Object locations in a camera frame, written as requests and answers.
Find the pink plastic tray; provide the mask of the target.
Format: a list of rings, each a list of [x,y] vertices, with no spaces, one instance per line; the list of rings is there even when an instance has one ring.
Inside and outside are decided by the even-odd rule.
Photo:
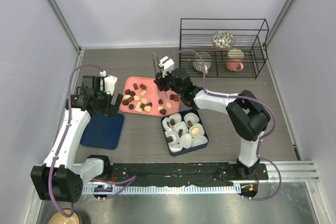
[[[138,85],[138,89],[135,90],[133,84]],[[140,93],[143,91],[140,85],[144,84],[146,86],[146,94],[141,96]],[[145,77],[129,77],[123,89],[124,99],[129,101],[129,104],[122,102],[120,110],[125,113],[133,114],[143,114],[150,116],[160,116],[163,115],[159,112],[161,109],[166,109],[166,114],[177,113],[180,110],[180,100],[173,98],[174,92],[168,91],[169,99],[160,99],[157,91],[157,86],[154,83],[153,78]],[[167,108],[166,104],[170,103],[172,108]],[[146,106],[151,107],[151,111],[147,112],[144,110]]]

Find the beige bowl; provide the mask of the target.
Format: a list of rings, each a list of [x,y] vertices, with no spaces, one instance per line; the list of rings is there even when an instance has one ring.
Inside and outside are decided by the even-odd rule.
[[[47,224],[82,224],[82,220],[75,211],[71,217],[65,217],[60,212],[56,212],[49,218]]]

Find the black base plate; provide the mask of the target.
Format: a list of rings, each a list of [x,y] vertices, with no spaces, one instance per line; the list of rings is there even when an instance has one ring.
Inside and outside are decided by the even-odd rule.
[[[260,163],[247,174],[235,163],[114,163],[109,177],[96,177],[94,182],[121,182],[136,176],[131,186],[182,187],[182,186],[228,186],[234,181],[267,180],[266,165]]]

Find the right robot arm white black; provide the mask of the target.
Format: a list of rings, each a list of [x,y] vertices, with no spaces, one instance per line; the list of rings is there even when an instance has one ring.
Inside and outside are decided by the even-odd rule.
[[[239,94],[211,92],[194,85],[185,69],[177,68],[168,73],[157,72],[154,83],[160,91],[173,91],[180,96],[182,103],[196,110],[211,110],[224,113],[241,137],[240,153],[236,166],[242,179],[250,179],[260,163],[260,140],[265,133],[271,116],[266,105],[261,103],[248,90]]]

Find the dark blue box lid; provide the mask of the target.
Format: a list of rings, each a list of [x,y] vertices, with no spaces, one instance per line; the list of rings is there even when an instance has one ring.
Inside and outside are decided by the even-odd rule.
[[[124,115],[116,118],[94,113],[86,126],[80,140],[85,147],[94,147],[106,150],[115,150],[118,147],[124,124]]]

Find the white paper cupcake liner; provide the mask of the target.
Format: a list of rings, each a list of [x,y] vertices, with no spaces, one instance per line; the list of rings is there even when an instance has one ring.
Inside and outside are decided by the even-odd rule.
[[[168,145],[174,145],[179,142],[179,136],[174,131],[165,131],[165,139]]]
[[[195,113],[190,112],[184,115],[184,122],[187,125],[187,127],[189,127],[187,124],[188,121],[191,121],[193,125],[197,124],[199,122],[199,117]]]
[[[173,127],[173,131],[178,135],[179,129],[183,129],[184,134],[188,133],[188,127],[186,126],[184,121],[181,121],[180,123],[176,124]]]
[[[169,150],[172,153],[180,152],[182,149],[183,149],[183,146],[181,144],[172,144],[172,145],[169,144]]]
[[[192,139],[191,147],[197,147],[208,143],[208,139],[205,136],[198,136]]]
[[[181,115],[180,115],[179,113],[172,114],[172,115],[170,115],[170,116],[168,117],[167,122],[169,123],[169,126],[170,126],[170,127],[174,127],[176,124],[175,124],[175,125],[171,125],[171,124],[170,124],[170,120],[171,120],[171,119],[174,119],[175,122],[176,122],[176,124],[178,124],[178,123],[181,122],[182,117],[181,117]]]
[[[164,119],[162,120],[162,126],[163,126],[163,128],[164,128],[166,131],[170,131],[170,130],[171,130],[171,128],[170,128],[170,126],[169,126],[169,123],[167,122],[167,118],[164,118]]]
[[[196,135],[192,134],[192,129],[195,127],[199,128],[199,133]],[[192,127],[190,127],[189,134],[191,135],[191,137],[198,137],[198,136],[203,136],[205,132],[204,132],[203,126],[200,123],[197,123],[197,124],[194,124]]]
[[[191,135],[189,133],[186,133],[180,137],[179,143],[183,148],[188,149],[191,147],[192,139],[193,138],[191,137]]]

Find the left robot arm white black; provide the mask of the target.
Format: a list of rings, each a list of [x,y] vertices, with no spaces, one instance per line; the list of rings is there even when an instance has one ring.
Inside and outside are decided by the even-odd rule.
[[[118,78],[84,76],[79,93],[66,102],[65,119],[56,141],[41,165],[30,172],[41,200],[75,203],[83,185],[94,178],[105,182],[112,174],[110,160],[105,155],[90,155],[84,163],[75,165],[75,155],[90,120],[95,115],[113,119],[117,116],[122,95],[112,104]]]

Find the pink mug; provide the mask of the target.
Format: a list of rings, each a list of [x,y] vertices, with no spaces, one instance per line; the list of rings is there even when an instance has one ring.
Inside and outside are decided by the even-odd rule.
[[[242,71],[244,69],[244,56],[240,49],[229,50],[226,59],[226,69],[229,71]]]

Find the striped grey mug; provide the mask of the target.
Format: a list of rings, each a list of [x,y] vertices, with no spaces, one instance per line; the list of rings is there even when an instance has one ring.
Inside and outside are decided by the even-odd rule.
[[[199,52],[194,56],[192,65],[197,72],[208,74],[212,65],[212,58],[207,52]]]

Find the metal tongs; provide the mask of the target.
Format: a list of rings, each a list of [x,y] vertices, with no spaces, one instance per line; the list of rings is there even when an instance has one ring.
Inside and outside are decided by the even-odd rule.
[[[169,99],[169,95],[167,94],[167,92],[170,89],[170,73],[168,73],[168,75],[164,78],[162,77],[161,71],[158,67],[158,63],[160,61],[159,57],[157,56],[157,54],[154,52],[152,54],[152,61],[153,61],[153,67],[154,67],[154,83],[157,86],[157,92],[159,94],[159,98],[160,99]]]

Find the patterned ceramic bowl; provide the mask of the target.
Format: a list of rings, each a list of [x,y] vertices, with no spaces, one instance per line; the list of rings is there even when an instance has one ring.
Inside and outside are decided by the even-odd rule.
[[[235,36],[228,31],[217,31],[212,35],[212,44],[220,51],[231,50],[235,42]]]

